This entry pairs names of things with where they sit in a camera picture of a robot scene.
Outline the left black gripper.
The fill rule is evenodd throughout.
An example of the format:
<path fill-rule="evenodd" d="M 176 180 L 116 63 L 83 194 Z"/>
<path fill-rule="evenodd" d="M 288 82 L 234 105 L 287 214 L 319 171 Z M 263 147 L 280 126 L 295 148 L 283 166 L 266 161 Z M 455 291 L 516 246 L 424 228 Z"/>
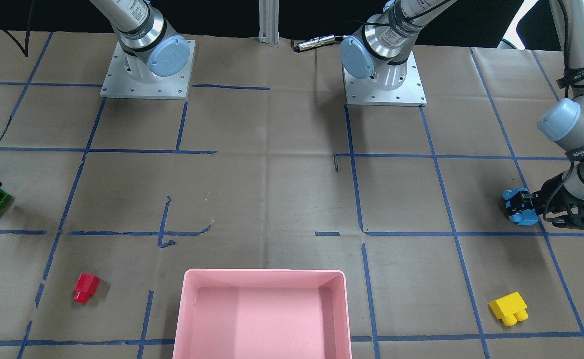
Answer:
<path fill-rule="evenodd" d="M 509 206 L 540 206 L 511 213 L 511 221 L 538 221 L 542 218 L 557 228 L 584 230 L 584 199 L 576 198 L 565 189 L 562 175 L 547 180 L 536 193 L 509 194 Z"/>

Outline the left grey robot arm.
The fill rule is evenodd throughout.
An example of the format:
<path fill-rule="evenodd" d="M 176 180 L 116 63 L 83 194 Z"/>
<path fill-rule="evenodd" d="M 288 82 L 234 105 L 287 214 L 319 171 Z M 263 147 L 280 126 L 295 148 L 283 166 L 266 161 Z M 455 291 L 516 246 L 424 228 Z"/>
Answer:
<path fill-rule="evenodd" d="M 383 12 L 362 23 L 340 43 L 341 64 L 356 79 L 378 89 L 402 84 L 406 60 L 420 32 L 447 10 L 451 0 L 390 0 Z M 552 0 L 550 9 L 563 51 L 565 90 L 537 122 L 538 129 L 565 150 L 570 168 L 547 180 L 539 191 L 514 188 L 503 193 L 512 223 L 531 226 L 547 214 L 554 227 L 584 230 L 584 0 Z"/>

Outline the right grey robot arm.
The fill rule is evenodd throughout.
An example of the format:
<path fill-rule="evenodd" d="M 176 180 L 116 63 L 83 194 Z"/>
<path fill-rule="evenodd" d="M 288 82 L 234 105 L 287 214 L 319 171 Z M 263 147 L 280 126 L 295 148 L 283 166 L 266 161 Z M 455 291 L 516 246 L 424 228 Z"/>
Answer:
<path fill-rule="evenodd" d="M 149 0 L 90 0 L 107 18 L 123 50 L 141 59 L 151 74 L 175 75 L 189 61 L 187 41 L 174 32 Z M 5 197 L 1 192 L 0 202 Z"/>

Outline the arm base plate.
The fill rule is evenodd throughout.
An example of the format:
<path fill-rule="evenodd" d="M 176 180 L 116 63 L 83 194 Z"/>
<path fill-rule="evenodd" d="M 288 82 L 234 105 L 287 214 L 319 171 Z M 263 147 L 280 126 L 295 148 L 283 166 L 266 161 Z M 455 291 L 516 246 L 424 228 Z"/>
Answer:
<path fill-rule="evenodd" d="M 357 79 L 342 69 L 348 105 L 393 105 L 419 107 L 428 104 L 413 52 L 406 63 L 385 64 L 374 77 Z"/>
<path fill-rule="evenodd" d="M 186 100 L 190 88 L 196 41 L 187 39 L 189 59 L 176 74 L 160 77 L 137 57 L 116 45 L 100 95 L 117 99 Z"/>

